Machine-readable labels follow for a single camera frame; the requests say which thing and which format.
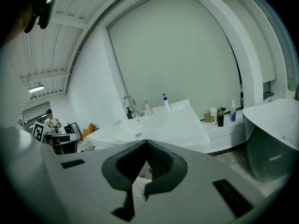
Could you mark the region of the white sink countertop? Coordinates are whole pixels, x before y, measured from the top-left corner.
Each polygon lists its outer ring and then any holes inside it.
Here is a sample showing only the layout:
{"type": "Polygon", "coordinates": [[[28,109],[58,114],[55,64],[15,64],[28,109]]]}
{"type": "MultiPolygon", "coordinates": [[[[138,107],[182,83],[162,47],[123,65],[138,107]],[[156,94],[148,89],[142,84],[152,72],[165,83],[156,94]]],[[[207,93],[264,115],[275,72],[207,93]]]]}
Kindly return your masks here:
{"type": "Polygon", "coordinates": [[[156,140],[206,154],[210,139],[188,99],[153,108],[153,114],[116,121],[86,136],[98,149],[122,145],[135,140],[156,140]]]}

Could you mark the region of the pale slim bottle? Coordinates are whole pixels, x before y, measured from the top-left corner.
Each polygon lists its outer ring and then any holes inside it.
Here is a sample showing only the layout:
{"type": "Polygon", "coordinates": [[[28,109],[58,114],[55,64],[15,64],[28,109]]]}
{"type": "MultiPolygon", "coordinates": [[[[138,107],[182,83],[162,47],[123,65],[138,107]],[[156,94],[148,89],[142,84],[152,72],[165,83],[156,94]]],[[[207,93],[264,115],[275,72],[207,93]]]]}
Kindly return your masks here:
{"type": "Polygon", "coordinates": [[[150,104],[149,104],[147,98],[144,97],[144,98],[143,98],[143,101],[144,101],[144,105],[145,105],[147,114],[148,114],[148,115],[152,115],[152,114],[153,114],[153,111],[152,111],[152,109],[151,109],[151,107],[150,107],[150,104]]]}

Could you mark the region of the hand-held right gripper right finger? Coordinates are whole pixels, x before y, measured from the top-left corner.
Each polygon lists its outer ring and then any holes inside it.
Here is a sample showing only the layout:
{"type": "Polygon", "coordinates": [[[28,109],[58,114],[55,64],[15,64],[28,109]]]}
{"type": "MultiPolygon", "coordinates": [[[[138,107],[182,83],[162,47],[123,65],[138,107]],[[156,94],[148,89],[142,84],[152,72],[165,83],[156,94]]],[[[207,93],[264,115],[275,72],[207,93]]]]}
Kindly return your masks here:
{"type": "Polygon", "coordinates": [[[180,155],[187,163],[184,180],[171,192],[150,195],[137,212],[137,224],[253,224],[264,196],[253,184],[225,163],[176,145],[159,145],[180,155]],[[236,218],[214,186],[227,180],[253,207],[236,218]]]}

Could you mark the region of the black white striped blanket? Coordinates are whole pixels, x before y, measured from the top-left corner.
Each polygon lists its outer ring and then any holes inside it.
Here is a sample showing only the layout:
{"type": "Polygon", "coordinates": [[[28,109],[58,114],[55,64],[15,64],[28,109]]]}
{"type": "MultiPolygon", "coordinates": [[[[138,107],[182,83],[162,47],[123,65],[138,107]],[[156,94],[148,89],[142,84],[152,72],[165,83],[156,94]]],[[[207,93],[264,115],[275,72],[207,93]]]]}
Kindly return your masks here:
{"type": "Polygon", "coordinates": [[[89,152],[96,150],[95,145],[90,141],[80,141],[77,143],[77,153],[89,152]]]}

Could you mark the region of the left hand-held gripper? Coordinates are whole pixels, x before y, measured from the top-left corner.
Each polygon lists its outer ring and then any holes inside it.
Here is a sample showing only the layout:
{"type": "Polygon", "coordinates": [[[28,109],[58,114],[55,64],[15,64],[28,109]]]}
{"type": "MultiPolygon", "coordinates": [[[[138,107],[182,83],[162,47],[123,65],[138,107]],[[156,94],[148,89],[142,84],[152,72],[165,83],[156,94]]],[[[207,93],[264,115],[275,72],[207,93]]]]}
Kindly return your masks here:
{"type": "Polygon", "coordinates": [[[44,124],[35,122],[33,126],[32,136],[41,143],[45,143],[45,127],[44,124]]]}

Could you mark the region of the dark green white bathtub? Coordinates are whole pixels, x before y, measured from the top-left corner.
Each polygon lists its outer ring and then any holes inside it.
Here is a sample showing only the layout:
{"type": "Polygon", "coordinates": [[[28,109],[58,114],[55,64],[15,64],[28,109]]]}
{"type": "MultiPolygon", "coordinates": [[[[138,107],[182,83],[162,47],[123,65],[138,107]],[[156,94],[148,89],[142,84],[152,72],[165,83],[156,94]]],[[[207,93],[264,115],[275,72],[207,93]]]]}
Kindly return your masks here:
{"type": "Polygon", "coordinates": [[[242,114],[253,176],[269,182],[289,175],[299,159],[299,101],[276,99],[242,114]]]}

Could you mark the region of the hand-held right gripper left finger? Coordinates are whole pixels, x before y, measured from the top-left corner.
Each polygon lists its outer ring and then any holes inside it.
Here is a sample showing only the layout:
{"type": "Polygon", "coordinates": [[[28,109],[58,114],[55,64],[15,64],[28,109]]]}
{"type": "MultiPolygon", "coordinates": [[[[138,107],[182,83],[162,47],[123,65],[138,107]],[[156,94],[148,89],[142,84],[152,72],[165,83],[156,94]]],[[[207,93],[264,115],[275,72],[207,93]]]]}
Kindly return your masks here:
{"type": "Polygon", "coordinates": [[[131,144],[62,155],[56,155],[49,145],[42,147],[50,181],[71,224],[127,224],[113,214],[123,208],[127,193],[111,187],[102,166],[106,159],[129,147],[131,144]]]}

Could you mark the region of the dark square bottle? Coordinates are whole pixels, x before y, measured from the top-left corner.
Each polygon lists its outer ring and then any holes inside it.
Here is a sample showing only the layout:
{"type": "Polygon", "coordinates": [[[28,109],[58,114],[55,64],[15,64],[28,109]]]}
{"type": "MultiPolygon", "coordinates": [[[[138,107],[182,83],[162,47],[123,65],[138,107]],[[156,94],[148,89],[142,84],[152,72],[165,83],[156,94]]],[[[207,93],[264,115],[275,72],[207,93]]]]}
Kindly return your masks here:
{"type": "Polygon", "coordinates": [[[225,117],[225,111],[220,109],[219,112],[217,113],[217,120],[218,120],[218,127],[223,127],[224,126],[224,117],[225,117]]]}

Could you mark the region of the white low ledge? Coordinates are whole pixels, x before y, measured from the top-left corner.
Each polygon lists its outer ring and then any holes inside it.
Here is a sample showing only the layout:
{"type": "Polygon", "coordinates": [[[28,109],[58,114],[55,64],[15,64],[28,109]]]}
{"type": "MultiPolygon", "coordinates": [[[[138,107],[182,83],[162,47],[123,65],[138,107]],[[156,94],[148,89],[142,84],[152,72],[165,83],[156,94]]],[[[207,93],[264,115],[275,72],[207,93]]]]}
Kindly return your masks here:
{"type": "Polygon", "coordinates": [[[244,122],[230,122],[225,120],[224,126],[214,126],[202,122],[202,125],[210,139],[210,145],[206,153],[215,153],[234,148],[246,142],[244,122]]]}

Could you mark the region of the chrome faucet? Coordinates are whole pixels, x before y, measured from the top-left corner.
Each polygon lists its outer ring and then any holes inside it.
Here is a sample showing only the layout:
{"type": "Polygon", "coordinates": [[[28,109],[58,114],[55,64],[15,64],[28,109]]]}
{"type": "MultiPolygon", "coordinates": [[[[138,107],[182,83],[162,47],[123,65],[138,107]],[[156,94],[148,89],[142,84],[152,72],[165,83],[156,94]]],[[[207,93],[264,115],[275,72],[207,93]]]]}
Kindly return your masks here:
{"type": "Polygon", "coordinates": [[[135,114],[138,116],[138,117],[141,117],[143,116],[143,112],[140,110],[140,108],[136,105],[136,102],[134,100],[134,98],[130,95],[126,95],[123,99],[122,99],[122,105],[126,105],[126,100],[129,100],[131,102],[131,105],[132,105],[132,108],[135,112],[135,114]]]}

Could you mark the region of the white blue pump bottle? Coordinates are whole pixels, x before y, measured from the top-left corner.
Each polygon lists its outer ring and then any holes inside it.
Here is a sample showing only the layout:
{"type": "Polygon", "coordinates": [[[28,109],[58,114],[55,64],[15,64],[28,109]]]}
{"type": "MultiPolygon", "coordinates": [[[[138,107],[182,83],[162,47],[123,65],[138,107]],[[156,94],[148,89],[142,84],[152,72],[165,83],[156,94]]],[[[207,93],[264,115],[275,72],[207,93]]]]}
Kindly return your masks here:
{"type": "Polygon", "coordinates": [[[162,96],[163,96],[164,105],[165,105],[165,107],[166,107],[166,109],[167,109],[167,112],[168,112],[168,113],[171,113],[171,112],[172,112],[171,105],[170,105],[170,103],[169,103],[169,100],[168,100],[166,94],[162,94],[162,96]]]}

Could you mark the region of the wall mirror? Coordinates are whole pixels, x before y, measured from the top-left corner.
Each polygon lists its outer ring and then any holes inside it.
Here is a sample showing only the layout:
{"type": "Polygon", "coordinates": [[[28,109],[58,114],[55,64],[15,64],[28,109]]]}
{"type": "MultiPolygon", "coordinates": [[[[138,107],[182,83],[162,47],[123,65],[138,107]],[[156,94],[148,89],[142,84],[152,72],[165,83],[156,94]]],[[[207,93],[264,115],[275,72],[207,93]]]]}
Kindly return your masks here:
{"type": "Polygon", "coordinates": [[[188,99],[199,119],[212,107],[240,106],[230,44],[197,0],[148,0],[123,15],[109,34],[126,89],[140,107],[188,99]]]}

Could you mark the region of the narrow pale roller blind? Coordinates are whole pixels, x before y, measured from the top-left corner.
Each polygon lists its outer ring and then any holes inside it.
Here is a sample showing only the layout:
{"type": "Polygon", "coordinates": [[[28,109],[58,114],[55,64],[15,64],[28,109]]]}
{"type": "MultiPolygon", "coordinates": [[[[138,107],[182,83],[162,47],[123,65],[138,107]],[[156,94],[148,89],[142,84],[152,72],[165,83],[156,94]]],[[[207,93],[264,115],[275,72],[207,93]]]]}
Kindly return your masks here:
{"type": "Polygon", "coordinates": [[[263,83],[276,79],[275,68],[266,39],[261,29],[240,0],[222,0],[236,14],[245,27],[257,53],[263,83]]]}

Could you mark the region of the white paper cup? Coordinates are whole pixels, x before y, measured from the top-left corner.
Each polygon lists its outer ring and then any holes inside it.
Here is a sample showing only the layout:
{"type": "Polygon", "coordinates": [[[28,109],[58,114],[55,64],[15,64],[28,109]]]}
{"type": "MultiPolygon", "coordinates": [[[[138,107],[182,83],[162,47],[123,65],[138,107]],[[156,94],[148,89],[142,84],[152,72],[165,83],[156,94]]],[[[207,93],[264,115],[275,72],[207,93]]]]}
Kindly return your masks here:
{"type": "Polygon", "coordinates": [[[217,125],[218,109],[215,107],[209,108],[211,125],[217,125]]]}

